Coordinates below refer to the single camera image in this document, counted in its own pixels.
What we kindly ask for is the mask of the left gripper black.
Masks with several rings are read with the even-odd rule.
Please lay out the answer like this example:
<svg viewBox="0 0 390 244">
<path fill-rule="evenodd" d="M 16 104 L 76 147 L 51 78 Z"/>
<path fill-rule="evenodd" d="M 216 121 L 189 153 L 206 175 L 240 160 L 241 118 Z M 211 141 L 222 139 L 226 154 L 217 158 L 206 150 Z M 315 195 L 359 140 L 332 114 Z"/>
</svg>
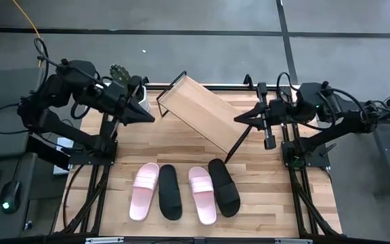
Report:
<svg viewBox="0 0 390 244">
<path fill-rule="evenodd" d="M 120 124 L 124 126 L 133 123 L 153 123 L 155 118 L 138 104 L 136 93 L 141 87 L 142 78 L 133 76 L 128 88 L 112 81 L 103 89 L 99 99 L 100 112 L 112 116 L 113 131 Z"/>
</svg>

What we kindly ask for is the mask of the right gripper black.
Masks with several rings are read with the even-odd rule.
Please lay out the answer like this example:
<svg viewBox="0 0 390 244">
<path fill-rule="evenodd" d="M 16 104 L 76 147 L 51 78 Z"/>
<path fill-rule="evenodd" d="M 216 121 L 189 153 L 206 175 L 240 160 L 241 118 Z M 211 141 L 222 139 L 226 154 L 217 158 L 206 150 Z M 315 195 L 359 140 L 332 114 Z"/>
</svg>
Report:
<svg viewBox="0 0 390 244">
<path fill-rule="evenodd" d="M 287 113 L 287 105 L 281 98 L 267 99 L 267 85 L 257 85 L 257 97 L 259 103 L 249 111 L 235 117 L 235 122 L 256 127 L 264 132 L 264 147 L 266 150 L 275 149 L 276 137 L 272 132 L 272 126 L 279 125 L 281 129 L 287 130 L 290 117 Z"/>
</svg>

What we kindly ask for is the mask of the pink slide sandal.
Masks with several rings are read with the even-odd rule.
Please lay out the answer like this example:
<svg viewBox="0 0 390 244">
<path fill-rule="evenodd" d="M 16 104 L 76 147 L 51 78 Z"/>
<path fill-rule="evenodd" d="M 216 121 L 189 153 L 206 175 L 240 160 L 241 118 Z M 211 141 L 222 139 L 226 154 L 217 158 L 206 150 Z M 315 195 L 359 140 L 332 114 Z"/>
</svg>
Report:
<svg viewBox="0 0 390 244">
<path fill-rule="evenodd" d="M 149 212 L 152 197 L 158 182 L 159 166 L 147 163 L 138 170 L 133 181 L 129 217 L 135 221 L 144 220 Z"/>
<path fill-rule="evenodd" d="M 200 223 L 213 225 L 217 220 L 217 211 L 210 174 L 202 167 L 192 167 L 188 178 Z"/>
</svg>

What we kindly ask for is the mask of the black slide sandal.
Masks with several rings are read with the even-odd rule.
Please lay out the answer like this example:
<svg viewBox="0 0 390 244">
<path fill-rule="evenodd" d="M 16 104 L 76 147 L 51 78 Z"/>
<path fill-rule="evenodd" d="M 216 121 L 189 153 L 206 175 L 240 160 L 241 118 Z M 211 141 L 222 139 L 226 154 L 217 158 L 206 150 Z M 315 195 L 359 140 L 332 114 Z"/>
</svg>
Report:
<svg viewBox="0 0 390 244">
<path fill-rule="evenodd" d="M 159 207 L 168 220 L 178 220 L 182 215 L 182 203 L 177 173 L 172 165 L 163 165 L 158 176 Z"/>
<path fill-rule="evenodd" d="M 240 195 L 225 163 L 221 159 L 213 159 L 208 169 L 220 212 L 227 218 L 235 216 L 240 209 Z"/>
</svg>

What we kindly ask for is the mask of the white hexagonal plant pot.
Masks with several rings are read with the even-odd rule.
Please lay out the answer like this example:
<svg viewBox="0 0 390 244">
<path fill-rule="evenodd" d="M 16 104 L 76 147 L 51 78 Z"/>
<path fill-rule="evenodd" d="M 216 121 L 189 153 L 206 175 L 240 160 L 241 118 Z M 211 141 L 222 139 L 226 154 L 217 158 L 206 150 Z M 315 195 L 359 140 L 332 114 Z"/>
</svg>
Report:
<svg viewBox="0 0 390 244">
<path fill-rule="evenodd" d="M 138 100 L 138 104 L 147 112 L 150 111 L 150 103 L 148 101 L 148 95 L 147 95 L 147 90 L 145 86 L 141 86 L 137 93 L 136 93 L 136 98 Z"/>
</svg>

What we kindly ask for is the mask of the white box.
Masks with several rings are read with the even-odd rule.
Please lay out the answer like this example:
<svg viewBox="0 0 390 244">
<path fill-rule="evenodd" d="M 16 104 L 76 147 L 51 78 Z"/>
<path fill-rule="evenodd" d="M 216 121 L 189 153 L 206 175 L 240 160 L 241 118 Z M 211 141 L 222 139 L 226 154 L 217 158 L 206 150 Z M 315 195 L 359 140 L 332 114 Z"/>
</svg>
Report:
<svg viewBox="0 0 390 244">
<path fill-rule="evenodd" d="M 61 151 L 62 147 L 72 148 L 73 144 L 74 144 L 74 142 L 72 140 L 69 140 L 68 138 L 59 137 L 59 138 L 57 138 L 56 149 L 58 151 Z M 58 167 L 56 165 L 54 165 L 54 167 L 53 167 L 53 175 L 55 175 L 55 176 L 64 175 L 64 174 L 68 174 L 68 173 L 69 173 L 68 170 L 62 169 L 61 167 Z"/>
</svg>

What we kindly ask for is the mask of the grey flat panel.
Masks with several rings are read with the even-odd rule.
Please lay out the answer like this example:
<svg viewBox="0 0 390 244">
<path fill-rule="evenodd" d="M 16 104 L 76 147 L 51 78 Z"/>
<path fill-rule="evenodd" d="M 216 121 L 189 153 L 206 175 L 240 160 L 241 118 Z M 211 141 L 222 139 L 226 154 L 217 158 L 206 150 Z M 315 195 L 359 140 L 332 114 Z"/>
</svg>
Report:
<svg viewBox="0 0 390 244">
<path fill-rule="evenodd" d="M 23 153 L 28 140 L 17 105 L 41 82 L 40 68 L 0 70 L 0 157 Z"/>
</svg>

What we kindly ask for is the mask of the black computer mouse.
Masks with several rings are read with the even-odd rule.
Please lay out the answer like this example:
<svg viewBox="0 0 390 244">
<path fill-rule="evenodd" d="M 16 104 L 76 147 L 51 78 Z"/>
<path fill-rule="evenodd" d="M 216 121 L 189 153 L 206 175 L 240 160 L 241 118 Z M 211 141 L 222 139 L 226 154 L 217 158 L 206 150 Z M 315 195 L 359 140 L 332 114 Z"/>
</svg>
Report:
<svg viewBox="0 0 390 244">
<path fill-rule="evenodd" d="M 17 212 L 20 206 L 20 194 L 21 183 L 17 180 L 12 180 L 3 186 L 0 193 L 0 206 L 3 213 Z"/>
</svg>

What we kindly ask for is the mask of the wooden shelf black metal frame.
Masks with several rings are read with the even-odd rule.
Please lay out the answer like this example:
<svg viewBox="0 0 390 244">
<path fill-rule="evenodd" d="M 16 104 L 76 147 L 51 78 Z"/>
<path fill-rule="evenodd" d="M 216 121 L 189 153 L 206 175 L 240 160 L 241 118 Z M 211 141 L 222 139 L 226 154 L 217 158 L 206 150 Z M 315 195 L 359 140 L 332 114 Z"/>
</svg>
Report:
<svg viewBox="0 0 390 244">
<path fill-rule="evenodd" d="M 156 97 L 160 115 L 172 113 L 201 136 L 227 153 L 228 163 L 248 136 L 251 127 L 235 122 L 241 114 L 231 104 L 208 90 L 183 71 Z"/>
</svg>

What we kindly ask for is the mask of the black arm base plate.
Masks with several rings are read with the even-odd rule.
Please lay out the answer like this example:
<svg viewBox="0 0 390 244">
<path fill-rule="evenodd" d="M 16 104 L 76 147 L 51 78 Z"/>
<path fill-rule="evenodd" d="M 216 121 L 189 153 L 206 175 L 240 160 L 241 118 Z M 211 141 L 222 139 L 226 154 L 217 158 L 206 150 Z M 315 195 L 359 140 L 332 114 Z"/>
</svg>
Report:
<svg viewBox="0 0 390 244">
<path fill-rule="evenodd" d="M 104 150 L 87 149 L 77 142 L 72 147 L 69 163 L 71 165 L 103 165 L 111 166 L 115 162 L 118 148 L 117 141 L 113 141 Z"/>
<path fill-rule="evenodd" d="M 284 165 L 291 168 L 303 167 L 330 167 L 328 159 L 329 149 L 322 144 L 314 150 L 299 150 L 294 141 L 281 143 L 282 158 Z"/>
</svg>

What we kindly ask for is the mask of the silver metal bracket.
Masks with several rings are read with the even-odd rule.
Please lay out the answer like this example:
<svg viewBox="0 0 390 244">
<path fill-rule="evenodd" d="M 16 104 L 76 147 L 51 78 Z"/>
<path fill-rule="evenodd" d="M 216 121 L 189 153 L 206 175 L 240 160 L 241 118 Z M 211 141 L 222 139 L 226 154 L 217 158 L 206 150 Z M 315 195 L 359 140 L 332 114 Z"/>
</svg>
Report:
<svg viewBox="0 0 390 244">
<path fill-rule="evenodd" d="M 122 244 L 124 237 L 93 237 L 85 239 L 85 244 Z"/>
<path fill-rule="evenodd" d="M 274 240 L 275 244 L 313 244 L 311 239 L 291 239 L 291 238 L 277 238 Z"/>
</svg>

